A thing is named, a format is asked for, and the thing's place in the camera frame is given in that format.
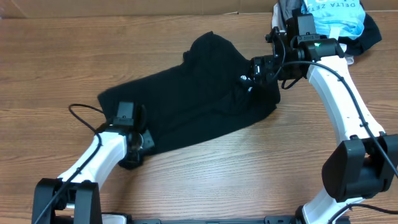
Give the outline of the black t-shirt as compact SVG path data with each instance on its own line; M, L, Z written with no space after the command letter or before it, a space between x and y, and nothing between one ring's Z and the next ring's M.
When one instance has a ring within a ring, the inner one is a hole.
M106 119L119 104L134 103L144 137L120 162L139 167L146 156L192 146L248 127L268 117L280 101L276 83L248 79L251 63L212 32L195 40L183 62L168 70L109 88L98 95Z

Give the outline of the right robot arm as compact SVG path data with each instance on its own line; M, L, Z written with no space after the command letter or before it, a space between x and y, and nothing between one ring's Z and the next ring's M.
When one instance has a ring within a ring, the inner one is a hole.
M397 177L397 136L386 134L362 100L349 74L345 50L314 29L292 36L274 27L266 35L272 55L254 57L248 79L257 85L306 78L319 94L337 147L322 167L323 187L294 215L266 223L348 223L346 212L387 191Z

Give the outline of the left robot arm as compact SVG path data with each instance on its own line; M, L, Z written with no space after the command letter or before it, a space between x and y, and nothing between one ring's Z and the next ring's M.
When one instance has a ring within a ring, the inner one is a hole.
M100 188L115 166L142 165L154 146L146 119L145 106L120 102L116 114L93 130L92 143L71 168L37 183L32 223L132 223L130 215L102 212Z

